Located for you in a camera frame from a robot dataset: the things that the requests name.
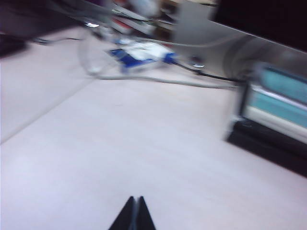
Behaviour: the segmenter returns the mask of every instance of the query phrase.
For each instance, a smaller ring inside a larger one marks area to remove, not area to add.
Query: desk surface
[[[1,61],[2,229],[108,229],[140,195],[157,229],[306,229],[307,179],[223,141],[234,92],[93,80],[77,46]]]

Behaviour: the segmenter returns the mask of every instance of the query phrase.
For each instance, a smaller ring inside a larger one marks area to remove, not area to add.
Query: cable
[[[136,37],[136,40],[137,41],[155,42],[155,43],[164,44],[164,45],[208,48],[208,47],[222,45],[222,44],[224,44],[226,42],[235,40],[235,39],[237,39],[239,37],[242,37],[242,34],[230,35],[230,36],[223,37],[223,38],[218,39],[216,41],[208,42],[208,43],[205,43],[205,44],[184,44],[184,43],[167,42],[167,41],[161,41],[161,40],[150,39],[150,38],[143,38],[143,37]]]
[[[176,85],[186,85],[186,86],[194,86],[200,88],[208,88],[208,89],[234,89],[236,86],[234,85],[204,85],[193,83],[190,81],[181,81],[181,80],[165,80],[161,78],[152,78],[146,76],[98,76],[100,80],[143,80],[143,81],[154,81],[160,83],[167,83],[167,84],[176,84]]]
[[[192,71],[192,72],[196,73],[197,75],[206,76],[206,77],[209,77],[209,78],[214,78],[214,79],[219,79],[219,80],[224,80],[224,81],[244,82],[244,80],[233,79],[233,78],[224,78],[224,77],[215,76],[215,75],[212,75],[212,74],[209,74],[209,73],[204,73],[200,69],[192,69],[192,68],[189,68],[189,67],[184,66],[184,65],[179,64],[179,63],[174,63],[174,64],[176,66],[181,67],[181,68],[184,68],[184,69],[187,69],[189,71]]]
[[[152,78],[152,77],[146,77],[146,76],[131,76],[131,75],[104,76],[100,74],[102,71],[102,68],[98,71],[90,70],[93,68],[90,67],[90,64],[88,62],[87,49],[86,49],[86,46],[83,46],[83,44],[85,44],[84,41],[85,39],[79,44],[78,56],[79,56],[80,64],[88,75],[94,76],[100,80],[143,80],[143,81],[154,81],[154,82],[160,82],[160,83],[186,85],[186,86],[194,86],[194,87],[209,88],[209,89],[233,89],[236,87],[234,85],[203,85],[203,84],[193,83],[189,81],[165,80],[161,78]]]
[[[82,39],[79,38],[71,38],[71,37],[65,37],[65,38],[60,38],[60,39],[56,39],[56,40],[46,40],[43,38],[34,38],[32,39],[32,41],[34,43],[40,44],[40,45],[50,45],[52,43],[55,42],[60,42],[60,41],[64,41],[64,40],[75,40],[75,41],[81,41]]]

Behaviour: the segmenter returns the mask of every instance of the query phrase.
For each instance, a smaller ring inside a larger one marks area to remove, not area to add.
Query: black cable
[[[192,72],[196,73],[197,75],[206,76],[206,77],[209,77],[209,78],[214,78],[214,79],[219,79],[219,80],[224,80],[224,81],[244,82],[244,80],[233,79],[233,78],[224,78],[224,77],[215,76],[215,75],[212,75],[212,74],[209,74],[209,73],[204,73],[200,69],[192,69],[192,68],[186,67],[184,65],[181,65],[179,63],[174,63],[174,64],[176,66],[179,66],[179,67],[184,68],[186,70],[192,71]]]
[[[72,38],[72,37],[65,37],[65,38],[60,38],[60,39],[56,39],[56,40],[46,40],[46,39],[43,39],[43,38],[34,38],[32,39],[32,41],[34,43],[37,43],[37,44],[40,44],[40,45],[50,45],[52,43],[55,43],[55,42],[60,42],[60,41],[64,41],[64,40],[75,40],[75,41],[81,41],[82,39],[79,39],[79,38]]]

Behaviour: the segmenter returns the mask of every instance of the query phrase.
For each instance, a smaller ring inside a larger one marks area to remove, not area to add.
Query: metal surface
[[[246,34],[210,21],[215,10],[215,7],[184,1],[178,11],[179,20],[173,40],[179,43],[203,44],[235,33]],[[204,60],[208,71],[224,75],[223,58],[235,42],[231,41],[211,48],[176,47],[176,51],[187,58],[199,56]],[[249,41],[234,55],[231,63],[233,72],[239,73],[242,68],[248,69],[255,60],[272,63],[291,72],[307,75],[307,55],[305,53],[262,38]]]

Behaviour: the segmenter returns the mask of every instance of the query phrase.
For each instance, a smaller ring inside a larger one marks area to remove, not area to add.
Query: black object
[[[155,230],[144,197],[130,196],[109,230]]]
[[[221,0],[213,21],[307,51],[307,1]]]
[[[307,145],[243,116],[249,85],[242,86],[237,121],[227,141],[307,177]]]
[[[30,0],[0,2],[0,31],[23,40],[31,40],[80,24],[75,19],[48,9],[44,0],[38,2],[38,4]]]
[[[25,48],[25,41],[13,36],[0,34],[0,58],[22,51]]]

